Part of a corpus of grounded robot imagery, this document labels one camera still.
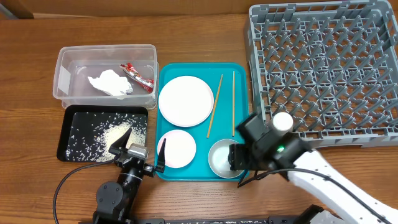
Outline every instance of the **white label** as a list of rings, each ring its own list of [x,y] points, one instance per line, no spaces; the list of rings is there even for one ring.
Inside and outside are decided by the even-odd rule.
[[[58,79],[58,89],[66,95],[69,93],[70,72],[61,65],[60,77]]]

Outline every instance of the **chopstick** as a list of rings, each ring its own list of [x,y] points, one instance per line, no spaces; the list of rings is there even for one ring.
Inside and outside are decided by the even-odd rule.
[[[232,137],[235,136],[235,71],[232,76]]]
[[[218,84],[218,90],[217,90],[217,95],[216,95],[216,101],[214,102],[213,112],[212,112],[212,114],[211,114],[209,130],[207,131],[207,138],[210,137],[211,126],[213,125],[214,113],[216,112],[217,101],[218,101],[218,95],[219,95],[219,93],[220,93],[221,82],[222,82],[222,81],[223,81],[223,74],[221,74],[220,84]]]

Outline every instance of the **white cap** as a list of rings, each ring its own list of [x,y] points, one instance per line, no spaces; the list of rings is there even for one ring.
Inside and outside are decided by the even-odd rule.
[[[284,135],[293,130],[293,118],[286,112],[280,112],[272,118],[271,125],[280,135]]]

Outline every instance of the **dish drying rack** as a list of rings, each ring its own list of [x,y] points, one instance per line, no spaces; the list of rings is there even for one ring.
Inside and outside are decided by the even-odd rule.
[[[252,6],[253,110],[290,113],[314,147],[398,145],[397,27],[383,0]]]

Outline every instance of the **metal bowl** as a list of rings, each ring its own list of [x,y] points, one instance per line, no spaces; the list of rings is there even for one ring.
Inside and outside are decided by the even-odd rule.
[[[229,168],[229,145],[238,142],[231,139],[220,140],[211,147],[208,162],[211,170],[219,177],[231,179],[243,173],[243,170],[231,170]]]

